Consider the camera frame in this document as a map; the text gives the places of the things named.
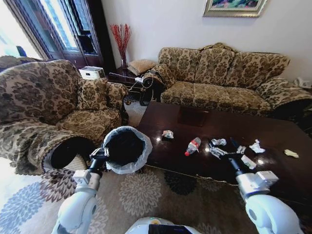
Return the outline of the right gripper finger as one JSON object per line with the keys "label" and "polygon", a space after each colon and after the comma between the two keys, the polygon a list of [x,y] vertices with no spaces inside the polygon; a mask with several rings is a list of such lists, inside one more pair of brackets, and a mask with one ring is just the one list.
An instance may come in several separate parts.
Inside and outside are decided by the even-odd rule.
{"label": "right gripper finger", "polygon": [[214,155],[214,156],[225,156],[228,154],[228,152],[218,148],[218,147],[215,147],[214,145],[211,145],[211,154]]}
{"label": "right gripper finger", "polygon": [[221,157],[224,156],[224,151],[217,147],[211,147],[209,151],[213,156],[217,157],[218,159],[221,159]]}

